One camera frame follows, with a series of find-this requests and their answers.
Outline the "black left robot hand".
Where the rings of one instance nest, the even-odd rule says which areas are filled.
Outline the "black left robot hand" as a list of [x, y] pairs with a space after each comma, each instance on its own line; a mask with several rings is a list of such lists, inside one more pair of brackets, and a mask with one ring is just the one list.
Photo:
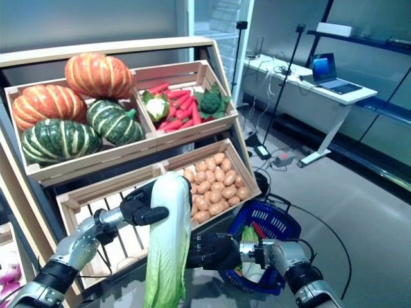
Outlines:
[[166, 207], [151, 206], [154, 183], [155, 180], [134, 189], [121, 201], [121, 213], [130, 225], [151, 225], [168, 217], [169, 210]]

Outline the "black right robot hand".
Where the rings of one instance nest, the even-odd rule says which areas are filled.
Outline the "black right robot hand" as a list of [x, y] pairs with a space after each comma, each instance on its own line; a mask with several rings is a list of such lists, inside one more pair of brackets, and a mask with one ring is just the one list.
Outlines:
[[191, 235], [187, 269], [233, 270], [240, 264], [240, 244], [231, 234]]

